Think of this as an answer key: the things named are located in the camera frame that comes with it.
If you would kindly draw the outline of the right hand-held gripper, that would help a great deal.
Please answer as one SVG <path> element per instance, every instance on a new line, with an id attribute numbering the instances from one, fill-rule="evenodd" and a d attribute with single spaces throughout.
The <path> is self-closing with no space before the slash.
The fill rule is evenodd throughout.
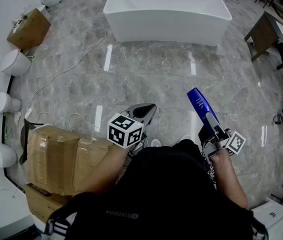
<path id="1" fill-rule="evenodd" d="M 229 128 L 223 129 L 214 117 L 208 111 L 205 114 L 208 127 L 201 128 L 198 137 L 201 142 L 202 155 L 207 161 L 217 154 L 219 150 L 228 150 L 229 155 L 238 155 L 244 146 L 246 139 L 237 131 L 232 132 Z"/>

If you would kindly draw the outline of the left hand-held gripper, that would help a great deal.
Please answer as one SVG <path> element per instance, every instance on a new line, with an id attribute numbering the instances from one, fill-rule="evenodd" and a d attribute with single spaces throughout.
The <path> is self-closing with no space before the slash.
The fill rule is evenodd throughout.
<path id="1" fill-rule="evenodd" d="M 146 147 L 146 130 L 156 110 L 154 103 L 140 103 L 130 106 L 127 112 L 116 113 L 107 123 L 107 140 L 135 156 Z"/>

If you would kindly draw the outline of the blue bottle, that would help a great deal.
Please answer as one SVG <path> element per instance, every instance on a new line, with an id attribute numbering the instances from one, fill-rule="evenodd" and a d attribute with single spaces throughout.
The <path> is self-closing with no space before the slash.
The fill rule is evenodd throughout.
<path id="1" fill-rule="evenodd" d="M 197 115 L 201 119 L 204 128 L 210 133 L 213 134 L 213 129 L 209 125 L 208 120 L 206 119 L 206 113 L 210 112 L 213 117 L 218 121 L 213 109 L 205 99 L 205 97 L 202 95 L 202 93 L 199 91 L 197 87 L 193 88 L 187 93 L 187 97 L 192 104 L 193 108 L 195 109 Z"/>

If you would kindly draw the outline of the white bathtub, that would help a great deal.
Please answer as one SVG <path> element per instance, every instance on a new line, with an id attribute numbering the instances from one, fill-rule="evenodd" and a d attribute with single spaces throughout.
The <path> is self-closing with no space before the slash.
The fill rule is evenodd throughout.
<path id="1" fill-rule="evenodd" d="M 107 0 L 103 13 L 118 42 L 217 46 L 233 17 L 224 0 Z"/>

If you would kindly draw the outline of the person's right forearm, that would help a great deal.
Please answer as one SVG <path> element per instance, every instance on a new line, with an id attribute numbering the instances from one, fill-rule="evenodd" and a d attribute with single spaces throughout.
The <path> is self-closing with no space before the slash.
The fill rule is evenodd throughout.
<path id="1" fill-rule="evenodd" d="M 248 199 L 235 173 L 229 151 L 220 149 L 211 157 L 217 189 L 235 204 L 248 210 Z"/>

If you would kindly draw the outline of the person's left forearm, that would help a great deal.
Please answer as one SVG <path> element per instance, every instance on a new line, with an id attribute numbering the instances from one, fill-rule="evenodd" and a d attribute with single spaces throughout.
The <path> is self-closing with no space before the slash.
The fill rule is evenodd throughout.
<path id="1" fill-rule="evenodd" d="M 129 148 L 113 145 L 102 160 L 83 178 L 75 194 L 102 194 L 116 183 L 125 164 Z"/>

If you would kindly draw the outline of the person's black clothing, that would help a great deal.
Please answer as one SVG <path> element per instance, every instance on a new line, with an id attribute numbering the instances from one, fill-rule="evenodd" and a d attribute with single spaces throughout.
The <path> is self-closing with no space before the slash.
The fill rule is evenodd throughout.
<path id="1" fill-rule="evenodd" d="M 44 240 L 269 240 L 266 227 L 217 189 L 190 139 L 147 147 L 107 192 L 75 194 Z"/>

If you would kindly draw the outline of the large taped cardboard box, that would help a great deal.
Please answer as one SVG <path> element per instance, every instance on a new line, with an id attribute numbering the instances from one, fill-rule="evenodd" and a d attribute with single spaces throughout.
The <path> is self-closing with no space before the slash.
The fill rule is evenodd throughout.
<path id="1" fill-rule="evenodd" d="M 52 194 L 72 196 L 112 143 L 52 125 L 32 129 L 27 138 L 27 180 Z"/>

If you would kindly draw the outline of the wooden vanity cabinet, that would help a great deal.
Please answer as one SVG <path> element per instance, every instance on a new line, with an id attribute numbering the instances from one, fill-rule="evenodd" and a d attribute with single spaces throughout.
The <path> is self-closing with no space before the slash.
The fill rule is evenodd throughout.
<path id="1" fill-rule="evenodd" d="M 277 44 L 283 43 L 283 22 L 268 12 L 264 12 L 244 40 L 252 39 L 255 54 L 251 61 L 255 61 L 270 48 L 277 48 Z"/>

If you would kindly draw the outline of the white ceramic fixture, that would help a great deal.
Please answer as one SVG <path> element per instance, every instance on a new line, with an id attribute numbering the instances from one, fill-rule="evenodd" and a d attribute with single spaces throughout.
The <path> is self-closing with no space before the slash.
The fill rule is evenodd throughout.
<path id="1" fill-rule="evenodd" d="M 254 217 L 264 224 L 268 231 L 269 240 L 283 240 L 283 205 L 271 198 L 254 208 Z"/>

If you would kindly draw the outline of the black curved seat cover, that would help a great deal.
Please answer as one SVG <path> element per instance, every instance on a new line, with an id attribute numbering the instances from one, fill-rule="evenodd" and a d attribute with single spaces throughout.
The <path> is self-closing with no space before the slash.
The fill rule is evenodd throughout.
<path id="1" fill-rule="evenodd" d="M 29 136 L 29 131 L 34 130 L 36 126 L 42 126 L 43 123 L 33 123 L 29 122 L 27 119 L 23 119 L 24 126 L 21 129 L 20 133 L 20 144 L 22 147 L 22 155 L 19 158 L 19 164 L 23 165 L 27 161 L 28 157 L 28 152 L 27 152 L 27 146 L 28 146 L 28 136 Z"/>

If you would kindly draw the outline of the printed cardboard box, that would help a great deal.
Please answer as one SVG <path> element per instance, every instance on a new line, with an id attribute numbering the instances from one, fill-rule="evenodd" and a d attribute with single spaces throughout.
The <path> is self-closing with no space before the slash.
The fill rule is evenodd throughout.
<path id="1" fill-rule="evenodd" d="M 30 212 L 43 223 L 46 223 L 54 211 L 64 206 L 72 198 L 71 195 L 50 193 L 32 183 L 26 184 L 23 189 Z"/>

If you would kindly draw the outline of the brown cardboard box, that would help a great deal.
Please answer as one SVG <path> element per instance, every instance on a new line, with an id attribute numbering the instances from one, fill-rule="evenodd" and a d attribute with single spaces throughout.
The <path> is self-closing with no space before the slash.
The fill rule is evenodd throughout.
<path id="1" fill-rule="evenodd" d="M 18 28 L 14 28 L 8 34 L 6 40 L 19 48 L 28 50 L 40 45 L 51 24 L 46 17 L 37 9 L 33 9 L 21 20 Z"/>

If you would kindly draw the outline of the white low platform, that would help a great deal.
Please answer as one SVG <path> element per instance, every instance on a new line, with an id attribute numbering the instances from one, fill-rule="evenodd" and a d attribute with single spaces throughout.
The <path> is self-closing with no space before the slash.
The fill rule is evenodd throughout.
<path id="1" fill-rule="evenodd" d="M 6 177 L 0 181 L 0 240 L 35 226 L 26 195 Z"/>

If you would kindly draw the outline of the white wall-hung toilet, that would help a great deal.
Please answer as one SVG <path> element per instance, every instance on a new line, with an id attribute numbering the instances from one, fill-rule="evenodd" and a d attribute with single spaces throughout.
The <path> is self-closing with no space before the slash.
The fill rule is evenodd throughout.
<path id="1" fill-rule="evenodd" d="M 0 92 L 0 113 L 15 113 L 18 112 L 21 108 L 21 102 L 12 98 L 6 92 Z"/>
<path id="2" fill-rule="evenodd" d="M 16 162 L 16 152 L 10 146 L 0 143 L 0 168 L 9 168 Z"/>
<path id="3" fill-rule="evenodd" d="M 30 66 L 30 59 L 19 49 L 14 49 L 4 56 L 0 71 L 6 75 L 20 77 L 29 70 Z"/>

